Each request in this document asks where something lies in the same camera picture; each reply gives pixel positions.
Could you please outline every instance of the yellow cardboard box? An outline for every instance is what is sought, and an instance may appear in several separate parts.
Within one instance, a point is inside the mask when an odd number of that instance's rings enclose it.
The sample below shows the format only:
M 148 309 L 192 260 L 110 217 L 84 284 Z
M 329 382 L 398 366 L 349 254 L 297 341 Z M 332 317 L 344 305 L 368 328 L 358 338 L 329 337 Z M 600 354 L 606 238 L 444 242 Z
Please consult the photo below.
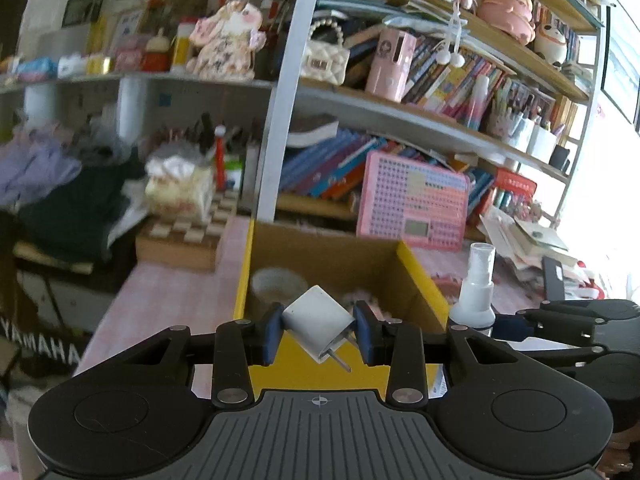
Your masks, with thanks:
M 284 267 L 319 285 L 338 299 L 364 289 L 380 308 L 414 323 L 427 333 L 443 332 L 449 305 L 425 274 L 404 242 L 357 238 L 333 232 L 302 230 L 252 221 L 248 232 L 242 274 L 236 298 L 235 319 L 251 319 L 257 300 L 250 291 L 250 276 L 265 267 Z M 385 395 L 388 367 L 367 367 L 350 344 L 338 355 L 353 369 L 347 373 L 333 360 L 316 364 L 285 334 L 273 365 L 250 369 L 256 396 L 263 389 L 354 390 L 377 389 Z M 430 385 L 437 367 L 428 365 Z

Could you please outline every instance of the clothing pile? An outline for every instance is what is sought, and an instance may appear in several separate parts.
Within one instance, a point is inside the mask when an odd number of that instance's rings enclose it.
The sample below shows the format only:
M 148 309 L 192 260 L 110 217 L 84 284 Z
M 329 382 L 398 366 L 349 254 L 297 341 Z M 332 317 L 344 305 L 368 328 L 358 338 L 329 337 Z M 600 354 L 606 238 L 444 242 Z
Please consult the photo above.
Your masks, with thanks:
M 0 208 L 17 212 L 41 252 L 68 263 L 110 259 L 114 240 L 146 216 L 144 177 L 137 151 L 115 134 L 105 142 L 59 124 L 22 126 L 0 146 Z

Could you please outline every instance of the white handbag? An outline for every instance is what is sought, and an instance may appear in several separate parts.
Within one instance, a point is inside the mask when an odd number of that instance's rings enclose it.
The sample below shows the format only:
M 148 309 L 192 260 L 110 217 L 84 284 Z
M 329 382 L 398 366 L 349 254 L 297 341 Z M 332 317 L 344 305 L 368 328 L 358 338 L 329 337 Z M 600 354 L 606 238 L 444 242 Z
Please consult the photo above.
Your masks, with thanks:
M 312 40 L 311 37 L 316 28 L 322 26 L 332 27 L 338 35 L 338 44 L 325 41 Z M 300 75 L 319 81 L 326 81 L 334 85 L 344 83 L 347 72 L 349 51 L 342 47 L 344 36 L 340 26 L 331 19 L 317 20 L 309 29 L 309 37 L 306 40 L 305 53 L 302 57 Z

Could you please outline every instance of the pink container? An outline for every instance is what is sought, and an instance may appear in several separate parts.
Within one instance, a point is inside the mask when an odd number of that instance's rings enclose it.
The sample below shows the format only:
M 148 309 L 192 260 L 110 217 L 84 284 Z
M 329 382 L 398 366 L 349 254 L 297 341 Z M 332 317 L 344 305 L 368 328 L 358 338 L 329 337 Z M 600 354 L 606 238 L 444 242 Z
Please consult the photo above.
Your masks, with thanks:
M 532 10 L 531 0 L 482 0 L 476 15 L 526 45 L 536 37 Z
M 404 94 L 414 50 L 415 38 L 408 32 L 396 28 L 383 30 L 365 90 L 399 103 Z

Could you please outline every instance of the white power adapter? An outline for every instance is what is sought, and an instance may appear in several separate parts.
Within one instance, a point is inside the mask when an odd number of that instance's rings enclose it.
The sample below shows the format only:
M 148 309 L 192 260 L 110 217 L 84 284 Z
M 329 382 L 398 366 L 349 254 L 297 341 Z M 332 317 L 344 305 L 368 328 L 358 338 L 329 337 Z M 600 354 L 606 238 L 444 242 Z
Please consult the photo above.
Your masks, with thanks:
M 335 355 L 347 340 L 345 332 L 353 317 L 318 285 L 311 287 L 282 313 L 285 328 L 318 364 L 329 357 L 351 371 Z

